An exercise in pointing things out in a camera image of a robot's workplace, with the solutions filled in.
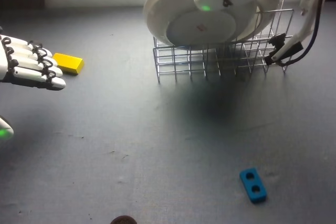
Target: blue object with holes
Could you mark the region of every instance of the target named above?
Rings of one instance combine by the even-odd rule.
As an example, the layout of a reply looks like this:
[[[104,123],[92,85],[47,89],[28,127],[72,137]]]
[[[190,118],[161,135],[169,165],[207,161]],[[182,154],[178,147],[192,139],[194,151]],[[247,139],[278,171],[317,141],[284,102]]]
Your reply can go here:
[[[240,172],[239,176],[252,203],[259,203],[266,200],[266,189],[255,168],[244,170]]]

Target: green glowing dot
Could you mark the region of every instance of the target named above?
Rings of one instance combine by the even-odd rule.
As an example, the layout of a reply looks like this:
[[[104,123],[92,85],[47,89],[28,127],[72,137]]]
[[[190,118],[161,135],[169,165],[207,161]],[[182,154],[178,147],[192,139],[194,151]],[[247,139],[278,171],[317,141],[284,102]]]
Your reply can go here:
[[[204,5],[202,6],[202,10],[209,12],[211,10],[210,6]]]
[[[6,136],[6,135],[7,135],[7,130],[6,129],[0,130],[0,137]]]

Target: metal wire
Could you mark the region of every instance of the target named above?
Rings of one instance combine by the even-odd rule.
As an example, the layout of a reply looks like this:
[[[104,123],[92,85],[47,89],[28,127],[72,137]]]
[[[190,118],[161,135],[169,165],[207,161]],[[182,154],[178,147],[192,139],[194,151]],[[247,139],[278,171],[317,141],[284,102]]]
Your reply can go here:
[[[260,14],[274,13],[274,17],[263,31],[259,34],[253,34],[251,39],[246,41],[227,42],[217,45],[215,49],[211,45],[203,45],[202,50],[193,50],[191,46],[181,47],[167,46],[154,40],[153,56],[155,62],[156,75],[158,82],[162,74],[174,74],[177,81],[177,75],[188,73],[190,78],[195,73],[203,73],[208,78],[209,73],[217,73],[222,76],[224,71],[233,71],[237,76],[239,69],[248,69],[249,74],[253,74],[255,68],[262,67],[266,74],[269,66],[264,61],[264,56],[274,50],[274,47],[268,44],[268,40],[275,34],[286,33],[288,36],[289,27],[293,18],[293,9],[283,9],[285,0],[281,0],[278,10],[267,12],[258,12],[255,28],[257,28]]]

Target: yellow sponge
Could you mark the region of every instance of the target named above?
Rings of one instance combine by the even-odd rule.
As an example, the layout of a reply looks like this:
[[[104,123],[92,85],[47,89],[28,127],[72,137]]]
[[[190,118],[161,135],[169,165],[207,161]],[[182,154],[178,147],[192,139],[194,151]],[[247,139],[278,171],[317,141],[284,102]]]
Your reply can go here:
[[[55,53],[53,59],[56,60],[58,67],[63,72],[79,74],[84,66],[84,61],[81,58],[73,57],[70,55],[63,55]]]

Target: gray fabric surface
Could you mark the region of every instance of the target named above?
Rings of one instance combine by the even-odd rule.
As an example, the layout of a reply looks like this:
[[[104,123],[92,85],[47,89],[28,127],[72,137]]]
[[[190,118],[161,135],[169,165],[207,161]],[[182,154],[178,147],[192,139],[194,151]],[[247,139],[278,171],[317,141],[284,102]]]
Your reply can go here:
[[[334,223],[336,5],[284,76],[158,84],[140,8],[2,13],[8,35],[84,59],[64,91],[0,84],[0,223]],[[296,15],[291,33],[303,18]],[[257,167],[268,200],[239,180]]]

